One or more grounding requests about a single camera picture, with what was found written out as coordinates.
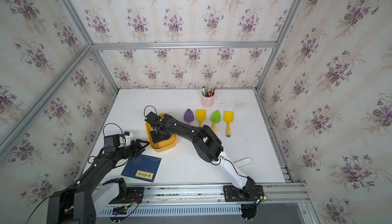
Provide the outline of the yellow plastic storage box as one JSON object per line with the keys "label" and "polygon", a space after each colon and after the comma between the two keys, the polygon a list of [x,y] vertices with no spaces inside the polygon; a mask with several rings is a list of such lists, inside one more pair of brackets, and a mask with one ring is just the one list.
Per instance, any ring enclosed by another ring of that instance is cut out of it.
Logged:
{"label": "yellow plastic storage box", "polygon": [[173,148],[176,145],[176,143],[177,143],[177,136],[172,134],[172,133],[170,133],[171,134],[171,138],[169,140],[167,140],[167,141],[163,141],[163,142],[158,143],[158,147],[159,148],[155,149],[154,148],[154,143],[152,143],[151,136],[150,136],[150,125],[148,125],[147,123],[145,123],[145,125],[146,125],[146,132],[147,132],[147,135],[148,135],[148,140],[149,140],[149,143],[150,143],[150,148],[152,150],[154,150],[155,152],[163,152],[165,150],[169,150],[169,149]]}

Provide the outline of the purple shovel pink handle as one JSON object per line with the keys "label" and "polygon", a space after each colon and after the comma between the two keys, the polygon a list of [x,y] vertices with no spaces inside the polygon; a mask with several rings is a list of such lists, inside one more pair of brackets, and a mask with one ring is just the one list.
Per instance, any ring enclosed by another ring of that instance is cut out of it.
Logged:
{"label": "purple shovel pink handle", "polygon": [[184,121],[188,124],[191,125],[192,122],[195,120],[195,115],[192,112],[191,109],[187,109],[186,112],[184,113]]}

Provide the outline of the yellow square shovel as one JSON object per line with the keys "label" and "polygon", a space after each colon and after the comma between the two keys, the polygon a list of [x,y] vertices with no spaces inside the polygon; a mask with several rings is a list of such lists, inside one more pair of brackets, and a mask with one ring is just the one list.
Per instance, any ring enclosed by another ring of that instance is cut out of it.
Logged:
{"label": "yellow square shovel", "polygon": [[206,110],[196,110],[196,120],[199,122],[199,127],[203,127],[203,122],[206,120]]}
{"label": "yellow square shovel", "polygon": [[234,112],[232,111],[225,111],[224,112],[224,121],[226,125],[226,136],[231,137],[231,123],[234,121]]}

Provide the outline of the green shovel yellow handle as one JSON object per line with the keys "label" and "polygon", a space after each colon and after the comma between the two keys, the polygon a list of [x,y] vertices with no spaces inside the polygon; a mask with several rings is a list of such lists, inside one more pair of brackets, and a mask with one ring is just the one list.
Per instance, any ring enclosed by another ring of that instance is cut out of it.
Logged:
{"label": "green shovel yellow handle", "polygon": [[221,114],[219,110],[214,111],[211,116],[210,116],[210,121],[212,123],[211,125],[211,130],[214,132],[216,125],[220,122],[221,120]]}

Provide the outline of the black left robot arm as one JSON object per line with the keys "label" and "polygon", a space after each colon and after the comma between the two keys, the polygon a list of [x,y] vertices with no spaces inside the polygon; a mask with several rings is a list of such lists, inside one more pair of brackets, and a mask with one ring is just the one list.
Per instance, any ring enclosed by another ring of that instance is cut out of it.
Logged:
{"label": "black left robot arm", "polygon": [[107,181],[101,190],[96,191],[96,188],[119,161],[136,158],[148,145],[147,141],[137,139],[113,152],[102,148],[80,178],[49,197],[47,223],[94,224],[99,212],[112,200],[127,200],[129,193],[122,178]]}

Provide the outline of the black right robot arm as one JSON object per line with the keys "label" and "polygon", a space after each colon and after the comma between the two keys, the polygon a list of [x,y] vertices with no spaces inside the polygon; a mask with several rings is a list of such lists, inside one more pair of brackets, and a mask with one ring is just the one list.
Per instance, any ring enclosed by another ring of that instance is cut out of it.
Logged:
{"label": "black right robot arm", "polygon": [[158,137],[177,135],[192,142],[202,160],[220,166],[231,176],[232,185],[240,200],[250,202],[255,195],[257,203],[266,200],[262,187],[257,187],[255,181],[242,173],[229,159],[221,140],[209,126],[195,127],[180,122],[169,114],[157,115],[154,112],[145,116],[145,122],[151,126],[153,134]]}

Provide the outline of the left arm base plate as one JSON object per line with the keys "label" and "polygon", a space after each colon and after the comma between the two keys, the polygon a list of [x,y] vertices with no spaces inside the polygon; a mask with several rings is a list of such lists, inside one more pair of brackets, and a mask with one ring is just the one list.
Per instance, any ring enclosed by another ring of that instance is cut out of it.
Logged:
{"label": "left arm base plate", "polygon": [[109,204],[141,204],[144,198],[145,189],[143,187],[128,187],[127,193],[120,194],[114,198]]}

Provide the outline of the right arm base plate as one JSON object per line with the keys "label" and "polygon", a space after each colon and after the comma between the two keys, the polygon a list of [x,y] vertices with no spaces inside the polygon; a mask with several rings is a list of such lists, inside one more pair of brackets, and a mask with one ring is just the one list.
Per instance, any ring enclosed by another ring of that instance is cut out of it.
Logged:
{"label": "right arm base plate", "polygon": [[235,188],[233,185],[225,185],[223,186],[223,193],[225,202],[262,202],[267,200],[261,185],[255,185],[249,194]]}

